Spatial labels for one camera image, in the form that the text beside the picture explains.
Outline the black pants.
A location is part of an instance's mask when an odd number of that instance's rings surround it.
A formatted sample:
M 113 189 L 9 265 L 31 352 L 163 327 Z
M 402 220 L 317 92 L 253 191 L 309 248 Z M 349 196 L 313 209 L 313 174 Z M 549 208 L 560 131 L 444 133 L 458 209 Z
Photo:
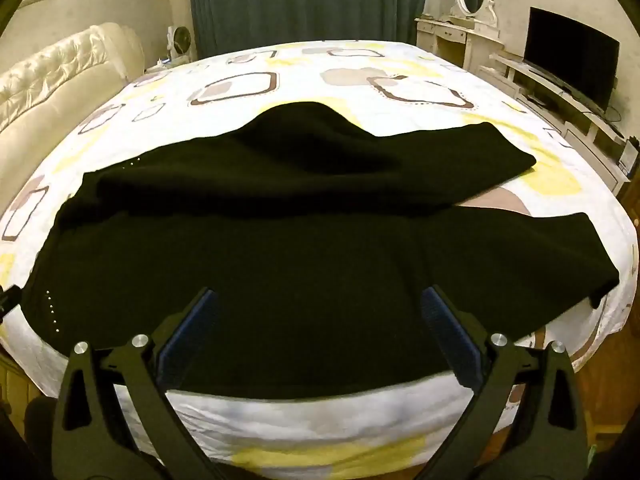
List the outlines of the black pants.
M 517 340 L 620 281 L 585 214 L 470 205 L 534 165 L 488 122 L 374 136 L 319 103 L 273 107 L 86 174 L 22 310 L 69 354 L 152 332 L 208 289 L 169 367 L 177 389 L 286 400 L 415 382 L 448 370 L 430 287 Z

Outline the patterned white bed sheet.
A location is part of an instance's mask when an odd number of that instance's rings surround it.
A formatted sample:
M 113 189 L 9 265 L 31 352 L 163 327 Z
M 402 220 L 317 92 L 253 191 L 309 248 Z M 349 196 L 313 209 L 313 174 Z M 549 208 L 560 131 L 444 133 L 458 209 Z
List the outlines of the patterned white bed sheet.
M 637 289 L 637 232 L 596 172 L 529 108 L 477 76 L 397 42 L 315 41 L 206 58 L 130 82 L 40 162 L 1 217 L 1 281 L 23 285 L 54 217 L 89 171 L 158 146 L 216 136 L 264 110 L 316 101 L 377 136 L 491 122 L 536 157 L 528 174 L 474 200 L 554 217 L 588 214 L 620 284 L 526 338 L 566 344 L 574 367 L 621 330 Z M 215 460 L 276 479 L 356 479 L 428 460 L 470 400 L 451 374 L 351 398 L 235 401 L 172 392 L 170 402 Z

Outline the white tv console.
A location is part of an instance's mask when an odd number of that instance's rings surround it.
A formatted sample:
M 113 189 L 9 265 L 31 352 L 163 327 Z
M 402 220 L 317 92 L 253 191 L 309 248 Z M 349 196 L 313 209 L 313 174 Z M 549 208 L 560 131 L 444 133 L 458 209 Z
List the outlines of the white tv console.
M 630 183 L 618 166 L 626 139 L 596 110 L 578 100 L 542 70 L 497 53 L 480 66 L 477 76 L 529 108 L 565 139 L 620 197 Z

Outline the cream tufted headboard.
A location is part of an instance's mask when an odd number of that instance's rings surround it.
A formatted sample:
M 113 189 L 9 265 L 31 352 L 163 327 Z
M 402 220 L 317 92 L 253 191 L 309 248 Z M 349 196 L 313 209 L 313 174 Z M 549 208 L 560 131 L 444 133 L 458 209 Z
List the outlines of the cream tufted headboard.
M 1 75 L 1 209 L 83 120 L 143 75 L 136 32 L 104 23 L 51 44 Z

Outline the black flat television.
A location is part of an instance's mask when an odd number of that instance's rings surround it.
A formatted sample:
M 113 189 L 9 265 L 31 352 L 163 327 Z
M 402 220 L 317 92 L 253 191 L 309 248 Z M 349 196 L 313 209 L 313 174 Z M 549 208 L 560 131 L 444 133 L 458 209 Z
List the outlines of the black flat television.
M 523 60 L 577 90 L 602 112 L 612 96 L 619 56 L 620 42 L 599 29 L 529 9 Z

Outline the white dressing table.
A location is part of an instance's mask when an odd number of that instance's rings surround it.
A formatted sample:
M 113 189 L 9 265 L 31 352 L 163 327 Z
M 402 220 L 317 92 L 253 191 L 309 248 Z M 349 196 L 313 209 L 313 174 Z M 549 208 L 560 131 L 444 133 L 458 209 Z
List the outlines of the white dressing table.
M 497 38 L 430 18 L 416 19 L 416 45 L 473 74 L 480 66 L 488 65 L 492 54 L 504 48 Z

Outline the small desk fan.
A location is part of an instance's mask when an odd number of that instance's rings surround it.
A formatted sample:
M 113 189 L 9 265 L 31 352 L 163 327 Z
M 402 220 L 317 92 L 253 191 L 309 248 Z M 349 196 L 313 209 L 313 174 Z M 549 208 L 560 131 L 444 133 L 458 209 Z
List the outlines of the small desk fan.
M 186 26 L 169 26 L 167 29 L 167 52 L 174 60 L 188 55 L 192 46 L 190 30 Z

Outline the dark green curtain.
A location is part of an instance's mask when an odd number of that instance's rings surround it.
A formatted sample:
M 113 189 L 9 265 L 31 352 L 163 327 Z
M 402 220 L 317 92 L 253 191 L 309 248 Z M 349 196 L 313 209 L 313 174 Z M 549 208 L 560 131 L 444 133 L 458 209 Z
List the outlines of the dark green curtain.
M 309 40 L 413 42 L 425 0 L 191 0 L 198 53 Z

